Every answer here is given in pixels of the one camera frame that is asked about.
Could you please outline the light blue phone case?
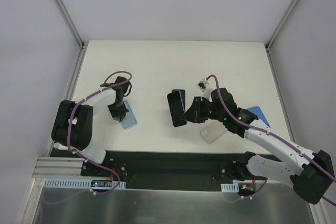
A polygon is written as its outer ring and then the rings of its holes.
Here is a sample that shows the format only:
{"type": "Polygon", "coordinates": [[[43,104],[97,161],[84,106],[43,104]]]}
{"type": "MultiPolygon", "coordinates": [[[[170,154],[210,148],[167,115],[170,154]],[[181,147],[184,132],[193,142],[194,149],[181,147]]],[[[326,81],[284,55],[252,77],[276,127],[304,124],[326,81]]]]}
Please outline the light blue phone case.
{"type": "Polygon", "coordinates": [[[121,125],[124,130],[129,130],[135,126],[137,126],[138,121],[132,111],[132,108],[127,100],[124,101],[124,105],[128,110],[126,112],[125,118],[122,120],[121,125]]]}

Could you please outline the lavender phone case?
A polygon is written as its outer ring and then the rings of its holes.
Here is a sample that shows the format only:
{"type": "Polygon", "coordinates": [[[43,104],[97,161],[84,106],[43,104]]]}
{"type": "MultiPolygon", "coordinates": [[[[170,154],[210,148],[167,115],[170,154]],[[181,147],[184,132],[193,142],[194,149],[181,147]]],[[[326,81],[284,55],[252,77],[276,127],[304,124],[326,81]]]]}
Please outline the lavender phone case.
{"type": "Polygon", "coordinates": [[[182,99],[182,105],[183,105],[183,114],[185,113],[185,109],[186,109],[186,92],[184,89],[173,89],[172,92],[179,92],[181,95],[181,99],[182,99]]]}

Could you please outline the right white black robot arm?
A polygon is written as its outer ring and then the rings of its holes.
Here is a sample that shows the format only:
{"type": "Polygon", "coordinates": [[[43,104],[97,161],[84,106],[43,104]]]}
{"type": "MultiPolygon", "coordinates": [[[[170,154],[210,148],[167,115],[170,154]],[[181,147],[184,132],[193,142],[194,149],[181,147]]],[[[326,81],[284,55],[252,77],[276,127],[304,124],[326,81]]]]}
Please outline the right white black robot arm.
{"type": "Polygon", "coordinates": [[[229,132],[261,146],[276,157],[271,160],[245,152],[241,159],[224,168],[231,179],[243,181],[252,175],[270,178],[289,186],[301,199],[314,205],[335,181],[328,153],[323,150],[313,152],[276,137],[270,126],[257,115],[238,107],[225,88],[212,91],[210,99],[194,97],[182,117],[192,123],[219,121],[229,132]]]}

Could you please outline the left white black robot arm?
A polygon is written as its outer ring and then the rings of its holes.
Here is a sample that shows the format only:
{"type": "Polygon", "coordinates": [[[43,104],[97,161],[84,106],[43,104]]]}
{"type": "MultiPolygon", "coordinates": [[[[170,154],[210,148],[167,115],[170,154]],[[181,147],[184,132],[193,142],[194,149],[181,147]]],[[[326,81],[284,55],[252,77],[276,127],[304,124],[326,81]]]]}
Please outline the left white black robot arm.
{"type": "Polygon", "coordinates": [[[94,142],[93,117],[107,110],[112,119],[124,129],[132,122],[131,110],[124,98],[130,94],[132,84],[126,77],[118,76],[115,82],[105,81],[93,94],[79,100],[61,101],[51,132],[51,139],[71,153],[93,162],[92,169],[99,176],[110,173],[107,151],[94,142]]]}

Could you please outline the clear translucent phone case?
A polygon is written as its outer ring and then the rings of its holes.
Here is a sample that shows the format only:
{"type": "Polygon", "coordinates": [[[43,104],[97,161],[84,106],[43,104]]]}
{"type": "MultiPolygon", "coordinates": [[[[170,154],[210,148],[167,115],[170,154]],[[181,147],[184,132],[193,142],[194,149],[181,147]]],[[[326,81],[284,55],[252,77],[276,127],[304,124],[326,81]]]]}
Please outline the clear translucent phone case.
{"type": "Polygon", "coordinates": [[[201,138],[207,143],[212,144],[227,133],[226,127],[221,122],[212,122],[200,131],[201,138]]]}

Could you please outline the dark blue phone case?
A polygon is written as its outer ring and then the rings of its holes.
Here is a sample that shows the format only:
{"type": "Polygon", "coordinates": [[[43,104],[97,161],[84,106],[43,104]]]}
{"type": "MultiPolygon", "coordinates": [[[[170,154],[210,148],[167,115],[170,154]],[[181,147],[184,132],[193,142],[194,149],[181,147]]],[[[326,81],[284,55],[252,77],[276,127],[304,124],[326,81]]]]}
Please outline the dark blue phone case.
{"type": "Polygon", "coordinates": [[[270,127],[269,122],[267,121],[263,111],[261,110],[261,108],[259,106],[254,106],[254,107],[250,107],[247,109],[249,112],[253,113],[254,115],[256,115],[260,120],[262,120],[268,127],[270,127]]]}

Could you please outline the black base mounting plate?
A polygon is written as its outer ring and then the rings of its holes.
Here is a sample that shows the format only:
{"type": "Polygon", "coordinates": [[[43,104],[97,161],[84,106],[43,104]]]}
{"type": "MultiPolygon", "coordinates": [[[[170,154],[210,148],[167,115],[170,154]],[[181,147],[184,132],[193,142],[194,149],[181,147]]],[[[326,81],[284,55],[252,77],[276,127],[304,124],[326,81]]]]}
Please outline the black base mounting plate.
{"type": "Polygon", "coordinates": [[[214,153],[160,153],[108,151],[107,160],[100,167],[83,163],[81,176],[109,177],[114,170],[114,181],[126,183],[127,189],[220,191],[222,184],[233,182],[229,172],[235,163],[244,179],[252,174],[243,163],[252,156],[214,153]]]}

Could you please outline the left aluminium frame post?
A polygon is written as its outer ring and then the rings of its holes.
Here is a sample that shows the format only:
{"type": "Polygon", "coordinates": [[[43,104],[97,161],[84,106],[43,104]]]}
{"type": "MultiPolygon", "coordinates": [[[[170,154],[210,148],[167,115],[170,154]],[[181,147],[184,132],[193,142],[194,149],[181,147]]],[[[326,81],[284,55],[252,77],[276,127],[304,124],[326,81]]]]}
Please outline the left aluminium frame post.
{"type": "Polygon", "coordinates": [[[65,21],[70,33],[78,44],[79,48],[85,47],[85,41],[81,38],[79,31],[71,18],[70,13],[68,12],[63,0],[54,0],[63,20],[65,21]]]}

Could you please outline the aluminium frame post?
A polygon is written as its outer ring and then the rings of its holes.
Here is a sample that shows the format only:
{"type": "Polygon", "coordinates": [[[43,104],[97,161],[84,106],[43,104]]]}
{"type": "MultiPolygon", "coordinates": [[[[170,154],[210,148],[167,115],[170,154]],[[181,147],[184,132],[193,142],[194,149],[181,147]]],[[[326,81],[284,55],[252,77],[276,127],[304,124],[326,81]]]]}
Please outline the aluminium frame post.
{"type": "Polygon", "coordinates": [[[85,47],[85,41],[81,38],[79,31],[71,18],[70,13],[68,12],[63,0],[54,0],[63,20],[65,21],[70,33],[78,44],[79,48],[85,47]]]}
{"type": "Polygon", "coordinates": [[[296,8],[300,4],[301,0],[291,0],[288,7],[286,8],[284,14],[282,15],[280,21],[278,22],[274,32],[270,36],[269,40],[265,44],[265,49],[267,52],[270,51],[271,47],[275,43],[276,39],[280,35],[281,31],[284,29],[286,23],[289,21],[292,14],[295,12],[296,8]]]}

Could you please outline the horizontal aluminium extrusion rail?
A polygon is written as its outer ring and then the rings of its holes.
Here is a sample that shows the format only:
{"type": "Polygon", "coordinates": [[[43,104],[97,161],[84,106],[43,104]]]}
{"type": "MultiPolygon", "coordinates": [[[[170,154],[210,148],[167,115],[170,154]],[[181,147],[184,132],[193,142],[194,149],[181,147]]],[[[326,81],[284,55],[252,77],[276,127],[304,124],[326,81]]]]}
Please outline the horizontal aluminium extrusion rail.
{"type": "Polygon", "coordinates": [[[159,152],[108,152],[106,164],[95,165],[82,158],[40,157],[34,175],[72,176],[108,178],[126,181],[137,174],[178,174],[210,175],[216,180],[250,178],[251,174],[244,168],[250,162],[266,165],[274,161],[284,164],[294,171],[293,165],[273,155],[257,155],[252,152],[244,154],[203,154],[203,153],[159,153],[159,152]]]}

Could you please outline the right aluminium frame post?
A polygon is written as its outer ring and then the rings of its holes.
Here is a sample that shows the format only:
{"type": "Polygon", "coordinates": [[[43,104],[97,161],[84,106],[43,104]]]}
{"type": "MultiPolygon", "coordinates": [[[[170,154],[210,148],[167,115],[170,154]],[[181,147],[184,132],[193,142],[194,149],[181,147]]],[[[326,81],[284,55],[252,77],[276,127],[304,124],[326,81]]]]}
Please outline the right aluminium frame post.
{"type": "Polygon", "coordinates": [[[300,4],[301,0],[291,0],[288,7],[286,8],[284,14],[282,15],[280,21],[278,22],[274,32],[270,36],[269,40],[265,44],[265,49],[267,52],[270,51],[271,47],[275,43],[276,39],[280,35],[281,31],[284,29],[286,23],[289,21],[292,14],[295,12],[296,8],[300,4]]]}

